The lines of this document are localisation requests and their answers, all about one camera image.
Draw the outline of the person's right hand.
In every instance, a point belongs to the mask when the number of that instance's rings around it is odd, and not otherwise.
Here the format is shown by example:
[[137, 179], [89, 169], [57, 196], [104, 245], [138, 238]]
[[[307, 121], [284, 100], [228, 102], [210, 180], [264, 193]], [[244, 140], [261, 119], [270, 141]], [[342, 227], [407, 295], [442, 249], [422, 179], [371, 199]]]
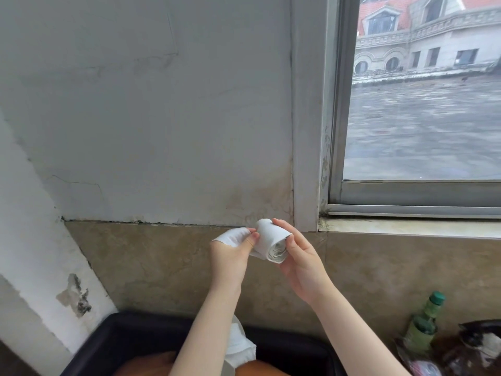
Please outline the person's right hand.
[[335, 288], [322, 260], [314, 246], [298, 229], [284, 220], [273, 218], [272, 222], [294, 234], [301, 248], [300, 267], [288, 267], [284, 261], [279, 264], [279, 268], [297, 296], [315, 310], [327, 300]]

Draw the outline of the person's left hand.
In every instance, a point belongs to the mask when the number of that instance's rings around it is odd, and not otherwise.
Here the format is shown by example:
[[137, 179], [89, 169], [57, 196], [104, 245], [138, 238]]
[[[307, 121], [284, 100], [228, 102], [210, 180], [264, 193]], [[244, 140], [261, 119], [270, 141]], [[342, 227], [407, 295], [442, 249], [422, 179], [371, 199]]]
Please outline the person's left hand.
[[237, 256], [236, 248], [210, 242], [211, 290], [233, 293], [241, 290], [249, 256]]

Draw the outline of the white bag roll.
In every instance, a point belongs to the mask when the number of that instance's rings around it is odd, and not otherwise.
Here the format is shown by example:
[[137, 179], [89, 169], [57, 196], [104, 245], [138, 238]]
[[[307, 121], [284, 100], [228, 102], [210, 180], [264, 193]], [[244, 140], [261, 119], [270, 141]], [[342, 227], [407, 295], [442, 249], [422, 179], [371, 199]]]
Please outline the white bag roll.
[[[291, 233], [276, 226], [270, 219], [259, 220], [255, 230], [259, 233], [260, 238], [249, 255], [275, 264], [283, 263], [288, 256], [286, 239], [291, 236]], [[212, 241], [236, 248], [250, 233], [247, 227], [232, 228]]]

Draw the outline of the person's right forearm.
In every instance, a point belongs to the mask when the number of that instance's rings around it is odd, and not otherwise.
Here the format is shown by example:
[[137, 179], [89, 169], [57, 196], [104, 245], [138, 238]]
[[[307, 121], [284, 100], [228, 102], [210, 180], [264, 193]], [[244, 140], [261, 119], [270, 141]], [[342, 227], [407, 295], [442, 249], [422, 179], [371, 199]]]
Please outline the person's right forearm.
[[411, 376], [332, 283], [311, 307], [347, 376]]

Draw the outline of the person's left forearm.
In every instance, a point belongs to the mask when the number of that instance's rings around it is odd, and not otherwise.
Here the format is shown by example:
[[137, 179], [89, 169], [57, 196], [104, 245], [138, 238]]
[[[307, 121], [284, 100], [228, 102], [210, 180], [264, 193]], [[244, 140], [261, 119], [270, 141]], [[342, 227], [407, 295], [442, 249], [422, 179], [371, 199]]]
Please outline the person's left forearm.
[[220, 376], [241, 286], [212, 285], [169, 376]]

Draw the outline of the white crumpled cloth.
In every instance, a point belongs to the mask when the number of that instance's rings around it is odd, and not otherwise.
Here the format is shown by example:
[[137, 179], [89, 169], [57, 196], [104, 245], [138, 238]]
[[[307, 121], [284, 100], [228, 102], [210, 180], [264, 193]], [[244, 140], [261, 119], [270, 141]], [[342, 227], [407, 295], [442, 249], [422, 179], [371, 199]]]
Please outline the white crumpled cloth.
[[241, 322], [234, 315], [220, 376], [235, 376], [237, 368], [257, 359], [256, 349], [257, 346], [246, 337]]

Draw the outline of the beige stone window sill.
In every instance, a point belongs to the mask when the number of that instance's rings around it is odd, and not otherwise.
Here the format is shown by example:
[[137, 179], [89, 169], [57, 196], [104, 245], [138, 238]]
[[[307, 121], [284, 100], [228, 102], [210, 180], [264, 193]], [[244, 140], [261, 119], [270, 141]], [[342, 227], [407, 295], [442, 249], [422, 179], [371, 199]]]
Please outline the beige stone window sill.
[[501, 221], [320, 218], [318, 231], [501, 240]]

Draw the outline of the black plastic bin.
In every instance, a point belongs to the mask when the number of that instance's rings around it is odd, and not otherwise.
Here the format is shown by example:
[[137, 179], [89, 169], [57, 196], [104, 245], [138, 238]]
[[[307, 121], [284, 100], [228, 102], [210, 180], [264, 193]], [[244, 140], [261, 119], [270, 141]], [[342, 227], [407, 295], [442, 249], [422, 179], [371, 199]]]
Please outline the black plastic bin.
[[[89, 336], [60, 376], [112, 376], [137, 356], [179, 351], [193, 319], [124, 311], [108, 316]], [[335, 350], [309, 335], [246, 325], [257, 359], [290, 376], [348, 376]]]

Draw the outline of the short green-labelled bottle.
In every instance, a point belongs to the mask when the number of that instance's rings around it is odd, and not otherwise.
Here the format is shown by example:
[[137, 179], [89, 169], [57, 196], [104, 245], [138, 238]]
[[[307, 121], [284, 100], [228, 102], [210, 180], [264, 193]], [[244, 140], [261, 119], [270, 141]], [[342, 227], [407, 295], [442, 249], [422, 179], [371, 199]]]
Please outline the short green-labelled bottle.
[[413, 315], [403, 337], [404, 348], [415, 354], [427, 353], [437, 330], [436, 318], [426, 314]]

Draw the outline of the tall green-capped bottle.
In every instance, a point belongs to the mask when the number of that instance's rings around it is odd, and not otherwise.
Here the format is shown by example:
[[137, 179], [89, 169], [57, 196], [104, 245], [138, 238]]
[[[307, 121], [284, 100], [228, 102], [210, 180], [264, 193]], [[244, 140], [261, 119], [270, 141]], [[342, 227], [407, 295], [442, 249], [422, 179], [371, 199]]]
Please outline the tall green-capped bottle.
[[425, 332], [435, 334], [437, 332], [436, 319], [445, 303], [446, 297], [440, 291], [433, 291], [424, 305], [422, 317], [425, 321]]

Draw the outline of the orange object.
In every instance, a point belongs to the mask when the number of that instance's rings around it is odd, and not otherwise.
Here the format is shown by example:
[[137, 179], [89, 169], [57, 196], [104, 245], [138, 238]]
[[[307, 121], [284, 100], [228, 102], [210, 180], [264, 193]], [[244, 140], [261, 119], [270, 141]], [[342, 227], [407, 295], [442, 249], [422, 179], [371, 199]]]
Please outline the orange object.
[[[177, 353], [174, 351], [135, 357], [124, 363], [113, 376], [169, 376]], [[290, 376], [271, 364], [253, 360], [239, 366], [235, 376]]]

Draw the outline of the clear plastic bag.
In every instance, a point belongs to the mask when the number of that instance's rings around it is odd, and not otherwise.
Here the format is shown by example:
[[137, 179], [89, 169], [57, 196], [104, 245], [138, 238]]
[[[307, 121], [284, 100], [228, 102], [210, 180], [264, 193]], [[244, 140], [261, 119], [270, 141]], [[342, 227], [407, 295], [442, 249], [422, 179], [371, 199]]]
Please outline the clear plastic bag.
[[428, 352], [417, 354], [395, 341], [396, 351], [412, 376], [501, 376], [501, 338], [483, 340], [459, 336], [434, 341]]

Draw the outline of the black plastic packet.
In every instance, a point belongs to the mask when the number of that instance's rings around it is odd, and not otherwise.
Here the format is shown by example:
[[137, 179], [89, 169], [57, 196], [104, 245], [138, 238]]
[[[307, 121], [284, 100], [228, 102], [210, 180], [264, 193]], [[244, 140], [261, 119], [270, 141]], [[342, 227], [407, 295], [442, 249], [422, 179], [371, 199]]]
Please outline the black plastic packet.
[[458, 327], [462, 343], [477, 351], [481, 366], [492, 366], [501, 355], [501, 318], [460, 323]]

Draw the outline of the red-roofed building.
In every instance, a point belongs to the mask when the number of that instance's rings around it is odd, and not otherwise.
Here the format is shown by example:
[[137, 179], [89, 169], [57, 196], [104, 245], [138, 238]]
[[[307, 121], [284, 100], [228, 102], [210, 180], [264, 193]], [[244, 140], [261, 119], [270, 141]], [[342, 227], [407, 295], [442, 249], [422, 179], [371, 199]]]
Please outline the red-roofed building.
[[501, 71], [501, 0], [360, 0], [353, 87]]

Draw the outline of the grey metal window frame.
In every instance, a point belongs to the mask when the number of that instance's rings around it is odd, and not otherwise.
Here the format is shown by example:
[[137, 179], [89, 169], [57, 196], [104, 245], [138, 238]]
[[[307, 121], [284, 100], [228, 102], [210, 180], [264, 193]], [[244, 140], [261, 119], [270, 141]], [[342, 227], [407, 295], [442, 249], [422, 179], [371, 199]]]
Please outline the grey metal window frame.
[[501, 220], [501, 70], [353, 87], [360, 2], [329, 5], [320, 211]]

